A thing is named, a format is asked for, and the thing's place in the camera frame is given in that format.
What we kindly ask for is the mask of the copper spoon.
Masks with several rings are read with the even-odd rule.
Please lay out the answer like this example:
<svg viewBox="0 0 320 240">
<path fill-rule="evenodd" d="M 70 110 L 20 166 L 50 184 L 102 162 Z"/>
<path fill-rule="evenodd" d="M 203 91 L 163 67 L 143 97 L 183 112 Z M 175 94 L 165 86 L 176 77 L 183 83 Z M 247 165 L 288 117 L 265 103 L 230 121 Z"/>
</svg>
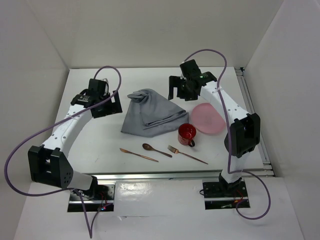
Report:
<svg viewBox="0 0 320 240">
<path fill-rule="evenodd" d="M 147 150 L 147 151 L 154 151 L 154 152 L 157 152 L 157 153 L 160 153 L 160 154 L 162 154 L 162 155 L 164 155 L 164 156 L 167 156 L 167 157 L 169 157 L 169 158 L 172 158 L 173 156 L 171 155 L 171 154 L 169 154 L 169 153 L 165 153 L 165 152 L 163 152 L 163 151 L 160 151 L 160 150 L 157 150 L 157 149 L 155 149 L 155 148 L 153 148 L 150 144 L 148 144 L 148 143 L 143 143 L 142 144 L 142 147 L 143 147 L 143 149 L 145 149 L 145 150 Z"/>
</svg>

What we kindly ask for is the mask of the pink plate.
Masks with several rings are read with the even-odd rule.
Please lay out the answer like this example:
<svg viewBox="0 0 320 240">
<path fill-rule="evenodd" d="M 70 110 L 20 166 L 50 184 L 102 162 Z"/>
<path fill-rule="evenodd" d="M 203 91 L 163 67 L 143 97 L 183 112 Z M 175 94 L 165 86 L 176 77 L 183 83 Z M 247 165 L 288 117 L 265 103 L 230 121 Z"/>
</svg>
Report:
<svg viewBox="0 0 320 240">
<path fill-rule="evenodd" d="M 225 120 L 210 103 L 194 107 L 190 120 L 197 130 L 208 135 L 218 135 L 226 128 Z"/>
</svg>

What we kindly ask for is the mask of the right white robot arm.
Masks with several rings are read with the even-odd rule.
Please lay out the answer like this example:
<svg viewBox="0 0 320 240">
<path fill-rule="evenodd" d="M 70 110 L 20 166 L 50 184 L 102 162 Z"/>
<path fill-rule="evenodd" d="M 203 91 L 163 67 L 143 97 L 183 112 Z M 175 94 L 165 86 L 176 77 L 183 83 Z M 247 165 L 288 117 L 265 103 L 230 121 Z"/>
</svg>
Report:
<svg viewBox="0 0 320 240">
<path fill-rule="evenodd" d="M 202 97 L 211 104 L 226 121 L 227 135 L 224 146 L 228 152 L 226 167 L 219 174 L 218 190 L 230 196 L 242 180 L 242 171 L 249 154 L 260 143 L 261 119 L 239 106 L 221 87 L 211 72 L 201 72 L 195 60 L 180 65 L 181 75 L 169 77 L 168 99 L 177 97 L 195 101 Z"/>
</svg>

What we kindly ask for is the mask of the copper fork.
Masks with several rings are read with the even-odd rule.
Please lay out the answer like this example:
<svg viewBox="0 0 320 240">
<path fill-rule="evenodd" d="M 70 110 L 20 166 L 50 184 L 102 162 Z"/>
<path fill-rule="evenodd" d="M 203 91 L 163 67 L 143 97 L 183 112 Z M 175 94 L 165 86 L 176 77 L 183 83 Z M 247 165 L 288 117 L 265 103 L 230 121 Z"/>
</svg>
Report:
<svg viewBox="0 0 320 240">
<path fill-rule="evenodd" d="M 198 162 L 201 162 L 201 163 L 203 163 L 203 164 L 206 164 L 206 165 L 208 164 L 208 163 L 205 162 L 205 161 L 202 161 L 202 160 L 200 160 L 200 159 L 198 159 L 198 158 L 196 158 L 196 157 L 193 157 L 193 156 L 191 156 L 191 155 L 189 155 L 189 154 L 186 154 L 186 153 L 184 153 L 184 152 L 179 151 L 177 148 L 175 148 L 175 147 L 173 147 L 173 146 L 171 146 L 171 145 L 168 145 L 167 149 L 168 149 L 169 151 L 171 151 L 172 153 L 174 153 L 174 154 L 181 154 L 181 155 L 184 155 L 184 156 L 186 156 L 186 157 L 188 157 L 188 158 L 191 158 L 191 159 L 193 159 L 193 160 L 196 160 L 196 161 L 198 161 Z"/>
</svg>

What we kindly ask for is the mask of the grey cloth placemat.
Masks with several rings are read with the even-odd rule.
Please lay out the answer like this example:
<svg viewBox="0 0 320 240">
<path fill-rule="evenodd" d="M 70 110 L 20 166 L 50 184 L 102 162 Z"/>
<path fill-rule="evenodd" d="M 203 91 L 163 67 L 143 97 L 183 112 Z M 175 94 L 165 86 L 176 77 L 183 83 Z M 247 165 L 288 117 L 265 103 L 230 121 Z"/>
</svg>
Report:
<svg viewBox="0 0 320 240">
<path fill-rule="evenodd" d="M 153 138 L 189 122 L 186 110 L 153 89 L 141 89 L 127 97 L 130 103 L 121 128 L 124 134 Z"/>
</svg>

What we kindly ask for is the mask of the red enamel mug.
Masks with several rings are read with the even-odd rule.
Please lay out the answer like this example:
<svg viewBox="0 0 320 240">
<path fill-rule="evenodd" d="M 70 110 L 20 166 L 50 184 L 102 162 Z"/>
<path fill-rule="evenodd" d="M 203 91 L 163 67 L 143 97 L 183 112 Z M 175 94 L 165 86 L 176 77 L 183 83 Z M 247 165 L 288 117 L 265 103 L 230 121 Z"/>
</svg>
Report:
<svg viewBox="0 0 320 240">
<path fill-rule="evenodd" d="M 184 123 L 178 128 L 178 141 L 184 146 L 194 147 L 196 134 L 197 130 L 192 124 Z"/>
</svg>

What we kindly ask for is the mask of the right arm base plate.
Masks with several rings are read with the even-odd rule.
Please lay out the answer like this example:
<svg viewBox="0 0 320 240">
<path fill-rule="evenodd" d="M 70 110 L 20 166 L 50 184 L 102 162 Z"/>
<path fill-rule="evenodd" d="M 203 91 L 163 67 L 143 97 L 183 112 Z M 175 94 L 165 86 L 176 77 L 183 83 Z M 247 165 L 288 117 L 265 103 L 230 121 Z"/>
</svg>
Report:
<svg viewBox="0 0 320 240">
<path fill-rule="evenodd" d="M 237 204 L 239 209 L 251 207 L 244 181 L 228 191 L 224 191 L 219 182 L 203 182 L 199 194 L 204 197 L 206 210 L 235 209 Z"/>
</svg>

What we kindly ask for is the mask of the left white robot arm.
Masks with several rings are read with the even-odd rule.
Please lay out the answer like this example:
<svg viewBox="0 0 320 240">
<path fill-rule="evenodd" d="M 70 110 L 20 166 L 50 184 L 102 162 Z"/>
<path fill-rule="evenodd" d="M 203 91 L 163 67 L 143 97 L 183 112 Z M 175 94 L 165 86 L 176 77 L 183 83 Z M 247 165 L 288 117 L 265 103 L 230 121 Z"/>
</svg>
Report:
<svg viewBox="0 0 320 240">
<path fill-rule="evenodd" d="M 114 94 L 113 100 L 110 96 L 107 79 L 89 80 L 88 88 L 72 99 L 65 116 L 66 122 L 59 125 L 41 146 L 29 149 L 32 181 L 61 189 L 78 189 L 88 200 L 97 197 L 97 178 L 73 170 L 68 155 L 79 133 L 90 120 L 122 112 L 118 93 Z"/>
</svg>

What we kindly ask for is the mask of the copper knife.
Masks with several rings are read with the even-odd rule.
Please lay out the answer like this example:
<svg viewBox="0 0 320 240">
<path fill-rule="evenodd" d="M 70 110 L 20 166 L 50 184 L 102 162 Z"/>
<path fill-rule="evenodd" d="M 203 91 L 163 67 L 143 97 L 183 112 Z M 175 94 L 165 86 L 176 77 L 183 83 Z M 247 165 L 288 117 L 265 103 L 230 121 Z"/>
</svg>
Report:
<svg viewBox="0 0 320 240">
<path fill-rule="evenodd" d="M 158 160 L 156 159 L 153 159 L 151 157 L 148 157 L 148 156 L 144 156 L 144 155 L 141 155 L 141 154 L 138 154 L 138 153 L 134 153 L 134 152 L 131 152 L 131 151 L 128 151 L 126 149 L 123 149 L 123 148 L 119 148 L 119 150 L 123 153 L 126 153 L 126 154 L 131 154 L 131 155 L 135 155 L 135 156 L 138 156 L 138 157 L 141 157 L 143 159 L 147 159 L 147 160 L 150 160 L 150 161 L 153 161 L 153 162 L 159 162 Z"/>
</svg>

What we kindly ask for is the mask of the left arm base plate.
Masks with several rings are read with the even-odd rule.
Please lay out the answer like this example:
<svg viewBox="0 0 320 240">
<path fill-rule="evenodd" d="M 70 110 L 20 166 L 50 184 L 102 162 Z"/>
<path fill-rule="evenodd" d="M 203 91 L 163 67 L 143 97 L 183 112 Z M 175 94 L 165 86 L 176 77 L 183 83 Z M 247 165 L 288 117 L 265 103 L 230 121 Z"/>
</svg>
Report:
<svg viewBox="0 0 320 240">
<path fill-rule="evenodd" d="M 96 212 L 98 208 L 102 212 L 114 211 L 114 199 L 115 199 L 116 184 L 114 182 L 108 182 L 107 184 L 99 184 L 98 190 L 92 195 L 87 196 L 84 192 L 79 190 L 84 202 L 84 206 L 87 212 Z M 80 197 L 72 191 L 69 195 L 68 213 L 82 213 L 83 207 Z"/>
</svg>

